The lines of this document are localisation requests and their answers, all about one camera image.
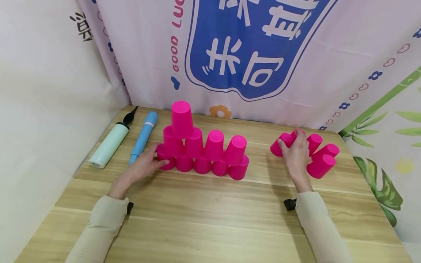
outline white wall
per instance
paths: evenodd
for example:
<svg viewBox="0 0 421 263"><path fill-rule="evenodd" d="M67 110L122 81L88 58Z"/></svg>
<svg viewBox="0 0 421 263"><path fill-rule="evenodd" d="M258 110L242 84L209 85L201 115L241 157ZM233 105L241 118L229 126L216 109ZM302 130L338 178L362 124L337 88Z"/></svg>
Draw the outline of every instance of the white wall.
<svg viewBox="0 0 421 263"><path fill-rule="evenodd" d="M121 105L76 0L0 0L0 255L13 262Z"/></svg>

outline hand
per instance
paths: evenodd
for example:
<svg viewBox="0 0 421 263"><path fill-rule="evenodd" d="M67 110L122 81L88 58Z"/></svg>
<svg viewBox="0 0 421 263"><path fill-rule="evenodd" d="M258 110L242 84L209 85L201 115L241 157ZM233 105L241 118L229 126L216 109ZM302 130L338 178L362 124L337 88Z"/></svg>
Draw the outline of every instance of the hand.
<svg viewBox="0 0 421 263"><path fill-rule="evenodd" d="M109 197L121 200L125 199L129 188L135 182L148 177L154 171L170 162L169 160L154 161L158 145L159 143L151 145L151 148L139 155L136 161L122 175L115 179L108 192Z"/></svg>
<svg viewBox="0 0 421 263"><path fill-rule="evenodd" d="M284 141L278 139L279 146L282 149L283 160L297 192L313 191L310 179L306 173L306 166L310 162L309 142L306 140L306 135L303 131L295 129L295 132L297 133L297 138L290 148L285 145Z"/></svg>

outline green bamboo print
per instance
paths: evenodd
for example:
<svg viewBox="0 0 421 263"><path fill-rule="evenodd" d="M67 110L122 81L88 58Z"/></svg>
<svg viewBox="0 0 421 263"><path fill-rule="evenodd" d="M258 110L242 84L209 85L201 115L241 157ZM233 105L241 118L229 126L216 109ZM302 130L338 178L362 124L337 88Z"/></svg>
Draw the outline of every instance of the green bamboo print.
<svg viewBox="0 0 421 263"><path fill-rule="evenodd" d="M371 107L369 107L365 112L363 112L360 116L358 116L354 121L348 124L343 130L339 132L339 135L344 137L347 133L352 131L352 129L355 126L357 126L357 124L363 122L363 120L366 119L368 116L371 116L374 112L376 112L379 108L381 108L383 105L389 102L397 94L399 94L401 91L406 89L409 85L414 83L419 77L421 77L421 66L417 68L414 72L409 74L403 81L401 81L401 83L396 85L393 89L391 89L378 101L376 101Z"/></svg>
<svg viewBox="0 0 421 263"><path fill-rule="evenodd" d="M381 208L389 220L390 224L394 227L397 224L397 219L395 215L390 211L396 210L399 211L403 203L402 197L397 192L396 188L393 186L392 181L386 172L382 169L381 176L383 181L383 187L381 190L377 189L377 164L370 159L367 159L367 162L361 157L354 157L355 162L360 168L362 174L365 177L368 185L371 188L374 196L377 201L381 204Z"/></svg>
<svg viewBox="0 0 421 263"><path fill-rule="evenodd" d="M373 118L374 114L376 112L373 112L370 116L368 116L367 118L365 118L361 123L357 124L352 131L350 131L349 133L347 133L344 137L351 137L351 139L356 142L357 144L361 145L361 146L365 146L365 147L370 147L373 148L374 146L369 144L368 142L366 142L365 140L361 139L359 136L357 135L373 135L378 133L378 130L369 130L367 129L367 127L378 123L379 121L381 121L382 119L384 119L387 115L387 112L383 113L380 116L377 116L375 118Z"/></svg>
<svg viewBox="0 0 421 263"><path fill-rule="evenodd" d="M412 122L421 123L421 112L396 112L399 116ZM397 130L396 133L407 136L421 136L421 127L405 128ZM421 143L411 144L413 147L421 147Z"/></svg>

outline person's left hand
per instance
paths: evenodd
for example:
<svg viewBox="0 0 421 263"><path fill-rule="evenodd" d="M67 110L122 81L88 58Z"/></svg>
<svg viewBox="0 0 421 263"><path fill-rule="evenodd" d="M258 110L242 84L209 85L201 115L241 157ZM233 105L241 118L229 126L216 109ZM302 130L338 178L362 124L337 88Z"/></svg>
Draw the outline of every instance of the person's left hand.
<svg viewBox="0 0 421 263"><path fill-rule="evenodd" d="M139 155L136 161L122 175L115 179L108 192L109 197L121 200L125 199L132 184L148 177L154 171L170 162L169 160L158 162L154 160L158 145L159 143L152 144L151 148Z"/></svg>

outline cup stack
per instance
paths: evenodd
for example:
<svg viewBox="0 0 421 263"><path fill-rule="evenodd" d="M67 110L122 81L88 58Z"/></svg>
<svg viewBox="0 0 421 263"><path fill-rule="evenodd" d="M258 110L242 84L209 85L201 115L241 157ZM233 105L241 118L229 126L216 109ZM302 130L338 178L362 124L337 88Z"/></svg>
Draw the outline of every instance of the cup stack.
<svg viewBox="0 0 421 263"><path fill-rule="evenodd" d="M172 105L171 125L165 127L163 137L164 143L157 149L158 159L168 159L170 163L162 170L176 167L183 173L192 169L199 174L212 171L216 176L229 174L237 181L246 175L249 163L245 155L247 140L235 135L224 151L224 134L213 130L208 134L203 147L203 133L193 126L192 111L186 101L177 101Z"/></svg>
<svg viewBox="0 0 421 263"><path fill-rule="evenodd" d="M290 148L294 141L297 139L297 130L294 130L291 134L283 133L279 138L285 142L285 145ZM316 179L322 178L333 166L336 164L335 157L339 154L339 148L332 143L326 144L319 151L317 148L322 144L323 138L318 134L312 134L307 138L309 142L309 156L312 162L307 165L307 172L309 175ZM276 140L271 146L270 151L272 154L278 157L282 157L282 150L279 147L279 143Z"/></svg>

